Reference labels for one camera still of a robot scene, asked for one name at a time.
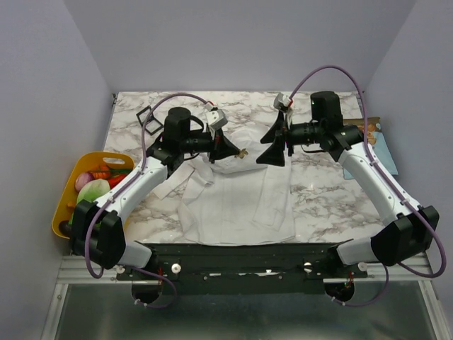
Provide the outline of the white button shirt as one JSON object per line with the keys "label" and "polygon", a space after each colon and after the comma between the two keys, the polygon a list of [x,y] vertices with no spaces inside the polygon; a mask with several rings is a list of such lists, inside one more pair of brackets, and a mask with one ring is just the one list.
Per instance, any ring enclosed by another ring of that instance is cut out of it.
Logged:
{"label": "white button shirt", "polygon": [[212,246],[273,244],[295,236],[290,192],[291,162],[284,167],[257,164],[266,149],[266,128],[250,125],[228,138],[243,157],[211,164],[205,155],[184,162],[154,189],[165,198],[186,185],[177,208],[184,237]]}

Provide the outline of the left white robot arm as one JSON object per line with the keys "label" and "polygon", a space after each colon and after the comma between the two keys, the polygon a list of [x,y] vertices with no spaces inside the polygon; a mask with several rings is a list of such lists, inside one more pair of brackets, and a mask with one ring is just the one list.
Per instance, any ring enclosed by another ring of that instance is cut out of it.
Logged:
{"label": "left white robot arm", "polygon": [[186,154],[205,153],[215,162],[241,152],[224,136],[224,111],[210,103],[205,107],[206,127],[198,130],[191,130],[197,118],[187,108],[170,109],[161,135],[145,150],[137,167],[92,203],[81,200],[76,204],[70,234],[71,250],[76,255],[103,269],[132,266],[142,280],[156,274],[152,250],[125,239],[123,225],[131,212],[183,164]]}

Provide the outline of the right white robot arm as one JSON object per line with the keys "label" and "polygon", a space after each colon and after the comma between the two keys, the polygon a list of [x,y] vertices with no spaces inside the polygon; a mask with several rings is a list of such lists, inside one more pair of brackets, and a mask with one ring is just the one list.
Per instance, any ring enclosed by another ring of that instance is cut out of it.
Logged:
{"label": "right white robot arm", "polygon": [[440,218],[436,209],[423,207],[381,167],[378,157],[364,142],[361,129],[344,124],[336,93],[316,92],[310,101],[311,120],[293,123],[292,99],[283,93],[276,96],[277,119],[261,139],[269,147],[257,163],[284,166],[294,146],[318,144],[357,181],[384,224],[374,236],[334,246],[325,262],[327,272],[340,278],[360,262],[393,266],[426,251],[432,242],[429,230],[436,228]]}

